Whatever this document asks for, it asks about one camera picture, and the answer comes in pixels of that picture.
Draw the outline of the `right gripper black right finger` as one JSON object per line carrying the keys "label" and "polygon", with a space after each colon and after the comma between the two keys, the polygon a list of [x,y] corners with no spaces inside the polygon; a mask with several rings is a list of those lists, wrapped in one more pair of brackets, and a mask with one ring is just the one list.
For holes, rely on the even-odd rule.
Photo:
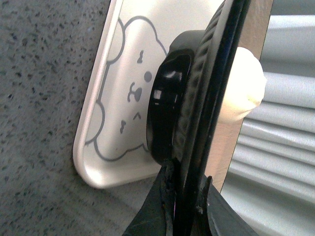
{"label": "right gripper black right finger", "polygon": [[203,176],[194,218],[195,236],[256,236],[257,233],[232,209]]}

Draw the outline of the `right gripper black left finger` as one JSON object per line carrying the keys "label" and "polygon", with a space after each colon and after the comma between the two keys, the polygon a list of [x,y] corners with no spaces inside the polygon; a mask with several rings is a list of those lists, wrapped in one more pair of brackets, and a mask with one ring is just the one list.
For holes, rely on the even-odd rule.
{"label": "right gripper black left finger", "polygon": [[175,220],[178,205],[179,161],[168,159],[134,219],[124,231],[124,236],[179,236]]}

